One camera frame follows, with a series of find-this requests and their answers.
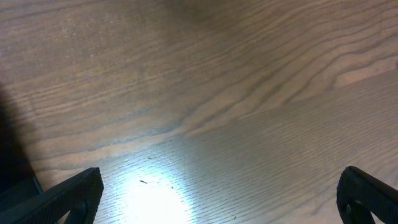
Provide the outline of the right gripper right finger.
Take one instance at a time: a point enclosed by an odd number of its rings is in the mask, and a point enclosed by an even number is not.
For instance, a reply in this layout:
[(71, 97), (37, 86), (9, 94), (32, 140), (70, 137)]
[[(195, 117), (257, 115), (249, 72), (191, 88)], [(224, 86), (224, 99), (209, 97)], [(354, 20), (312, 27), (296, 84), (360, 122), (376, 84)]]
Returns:
[(341, 173), (336, 204), (344, 224), (397, 223), (397, 190), (354, 166)]

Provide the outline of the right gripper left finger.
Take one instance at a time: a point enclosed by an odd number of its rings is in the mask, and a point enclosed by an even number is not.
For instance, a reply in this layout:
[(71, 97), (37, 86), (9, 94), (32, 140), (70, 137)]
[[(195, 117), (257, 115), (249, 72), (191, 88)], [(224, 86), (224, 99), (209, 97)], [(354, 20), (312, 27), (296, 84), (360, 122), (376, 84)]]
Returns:
[(65, 223), (91, 224), (103, 189), (100, 169), (91, 167), (43, 194), (1, 212), (1, 223), (56, 223), (67, 214)]

